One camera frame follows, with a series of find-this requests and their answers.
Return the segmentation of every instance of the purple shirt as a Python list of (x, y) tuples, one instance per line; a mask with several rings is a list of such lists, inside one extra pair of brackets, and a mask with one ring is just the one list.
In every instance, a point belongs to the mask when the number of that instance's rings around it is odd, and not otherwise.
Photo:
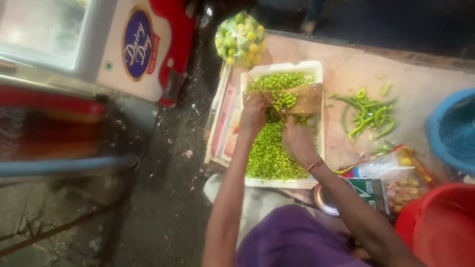
[(243, 239), (237, 267), (368, 267), (337, 236), (298, 205), (269, 213)]

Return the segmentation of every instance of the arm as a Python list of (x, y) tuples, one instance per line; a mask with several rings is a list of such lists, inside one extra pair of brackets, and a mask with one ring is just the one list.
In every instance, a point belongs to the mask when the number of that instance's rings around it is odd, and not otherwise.
[(241, 113), (234, 153), (221, 183), (206, 228), (203, 263), (205, 267), (234, 265), (236, 242), (244, 199), (244, 177), (252, 143), (266, 122), (266, 104), (250, 99)]
[[(304, 168), (320, 159), (308, 129), (295, 125), (292, 117), (288, 118), (286, 127), (284, 145)], [(385, 266), (425, 266), (385, 218), (326, 164), (313, 168), (310, 173), (331, 194), (341, 219), (375, 260)]]

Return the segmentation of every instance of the red plastic tub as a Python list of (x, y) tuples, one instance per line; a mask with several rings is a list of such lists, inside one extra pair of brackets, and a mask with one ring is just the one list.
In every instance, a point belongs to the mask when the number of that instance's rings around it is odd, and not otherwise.
[(475, 266), (475, 185), (448, 183), (411, 201), (396, 231), (430, 267)]

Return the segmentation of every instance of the ice cream freezer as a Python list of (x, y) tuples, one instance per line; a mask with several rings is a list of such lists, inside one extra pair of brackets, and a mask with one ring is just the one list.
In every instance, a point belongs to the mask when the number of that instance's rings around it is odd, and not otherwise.
[(193, 0), (6, 0), (0, 56), (174, 105), (195, 27)]

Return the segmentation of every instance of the blue plastic basket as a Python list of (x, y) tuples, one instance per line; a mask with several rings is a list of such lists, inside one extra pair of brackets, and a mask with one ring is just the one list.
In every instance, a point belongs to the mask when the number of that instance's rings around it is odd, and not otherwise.
[(429, 115), (426, 136), (446, 163), (475, 174), (475, 88), (449, 95)]

